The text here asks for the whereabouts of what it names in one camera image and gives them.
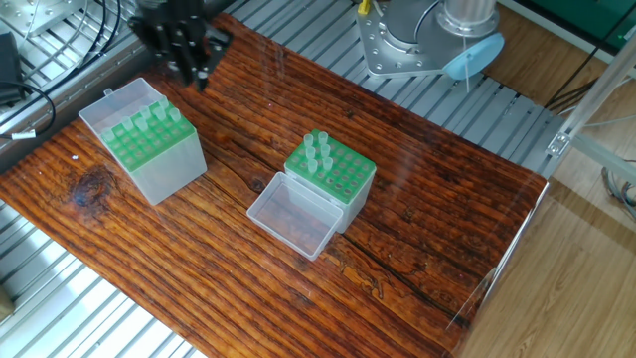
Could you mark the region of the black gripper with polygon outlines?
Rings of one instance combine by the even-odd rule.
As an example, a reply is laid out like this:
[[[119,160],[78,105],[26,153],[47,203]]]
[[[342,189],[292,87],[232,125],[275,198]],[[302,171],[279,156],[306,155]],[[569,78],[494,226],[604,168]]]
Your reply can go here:
[[[207,30],[226,9],[226,0],[138,0],[131,30],[186,86],[202,91],[234,35]],[[185,38],[175,38],[178,32]]]

